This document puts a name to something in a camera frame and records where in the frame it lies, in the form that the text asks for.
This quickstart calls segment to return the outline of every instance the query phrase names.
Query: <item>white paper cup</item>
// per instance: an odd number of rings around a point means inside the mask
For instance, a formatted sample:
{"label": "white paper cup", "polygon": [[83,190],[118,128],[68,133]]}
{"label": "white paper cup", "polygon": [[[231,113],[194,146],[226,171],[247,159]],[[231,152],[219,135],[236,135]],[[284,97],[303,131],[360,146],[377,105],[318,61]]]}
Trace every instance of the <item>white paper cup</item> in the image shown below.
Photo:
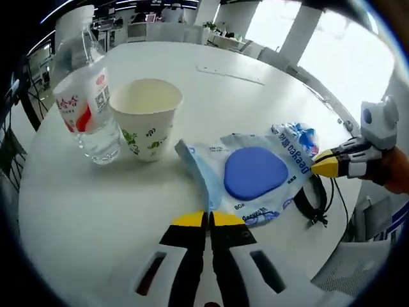
{"label": "white paper cup", "polygon": [[142,161],[163,157],[183,95],[157,79],[135,80],[111,94],[109,104],[131,151]]}

